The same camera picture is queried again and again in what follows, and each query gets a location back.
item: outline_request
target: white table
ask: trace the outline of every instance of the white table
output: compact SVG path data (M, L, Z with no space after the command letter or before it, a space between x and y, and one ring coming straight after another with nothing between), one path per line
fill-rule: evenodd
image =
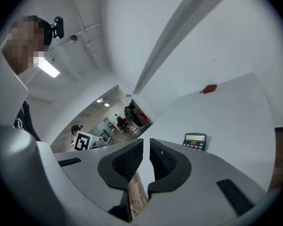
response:
M223 158L268 190L275 163L275 129L266 96L253 73L219 84L215 92L178 98L142 134L144 154L138 172L145 191L155 181L149 139L183 146L185 133L192 132L207 134L206 152Z

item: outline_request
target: person in background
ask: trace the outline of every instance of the person in background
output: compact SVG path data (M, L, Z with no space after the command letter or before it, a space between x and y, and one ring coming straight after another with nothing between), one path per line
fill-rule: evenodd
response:
M72 136L76 137L76 134L79 130L83 128L82 125L74 125L71 127L71 144L73 145L73 142L75 141L75 138L72 139Z
M38 57L39 51L44 51L49 46L51 41L48 41L48 35L45 35L49 27L49 23L37 16L25 16L12 24L1 51L16 75L33 67L34 57ZM36 141L41 141L33 128L29 105L26 101L16 117L14 127L26 130Z
M138 118L137 114L134 112L135 106L130 103L128 106L125 107L125 116L132 117L132 121L138 126L138 127L143 127L143 123L140 121Z

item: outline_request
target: pipe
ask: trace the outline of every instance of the pipe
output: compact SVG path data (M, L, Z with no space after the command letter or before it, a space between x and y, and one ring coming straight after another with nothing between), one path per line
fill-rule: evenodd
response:
M98 23L98 24L91 25L91 26L85 28L84 31L85 31L85 32L86 32L86 31L89 31L90 29L96 28L96 27L101 26L101 25L102 25L102 23ZM79 32L75 33L74 35L79 35L79 34L81 34L82 32L83 32L83 31L80 30ZM47 54L46 57L48 57L49 55L51 55L51 53L52 53L53 51L55 51L57 47L62 46L64 43L66 43L66 42L68 42L68 41L69 41L69 38L67 38L67 39L65 39L64 41L60 42L56 47L54 47L54 48Z
M97 39L97 40L92 40L92 41L90 41L88 44L93 44L93 43L96 43L96 42L98 42L98 41L101 41L101 40L103 40L104 38L100 38L100 39Z
M81 29L82 29L82 34L83 34L83 37L85 39L85 43L86 43L86 46L88 48L88 53L90 54L91 58L93 59L94 61L94 64L95 64L95 68L96 69L99 69L99 66L98 66L98 63L96 62L95 58L94 58L94 55L90 49L90 45L88 44L88 40L87 40L87 37L86 37L86 34L85 34L85 28L84 28L84 24L83 24L83 21L82 21L82 18L81 18L81 15L79 13L79 10L77 8L77 0L75 0L75 9L76 9L76 12L77 12L77 15L78 15L78 18L79 18L79 24L81 26Z

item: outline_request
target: ceiling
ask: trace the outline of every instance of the ceiling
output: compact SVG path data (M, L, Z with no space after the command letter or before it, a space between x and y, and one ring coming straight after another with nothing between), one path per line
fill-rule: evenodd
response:
M83 131L90 131L96 125L93 123L88 123L89 121L96 120L97 117L104 114L109 108L113 107L117 102L119 102L119 90L118 87L113 88L108 91L103 96L104 102L110 104L110 107L106 107L103 104L99 104L96 101L91 103L86 107L81 113L79 113L58 135L58 137L51 144L51 149L54 153L64 152L65 147L70 146L71 141L71 127L73 125L83 125Z
M100 0L76 0L76 4L75 0L24 0L14 20L27 15L37 15L49 23L60 16L64 20L65 34L62 39L53 39L44 53L47 60L60 71L56 78L39 68L20 77L31 96L54 102L57 95L80 83L90 73L108 66ZM74 34L78 36L78 41L70 44L68 38Z

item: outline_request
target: black slot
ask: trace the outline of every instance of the black slot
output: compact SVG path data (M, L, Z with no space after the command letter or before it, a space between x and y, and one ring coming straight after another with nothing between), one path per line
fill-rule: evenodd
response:
M81 162L81 161L82 161L81 159L76 157L76 158L72 158L72 159L68 159L68 160L59 161L58 163L61 167L64 167L64 166L76 164L76 163Z
M232 180L225 179L216 183L238 216L241 216L254 207L254 204L243 194Z

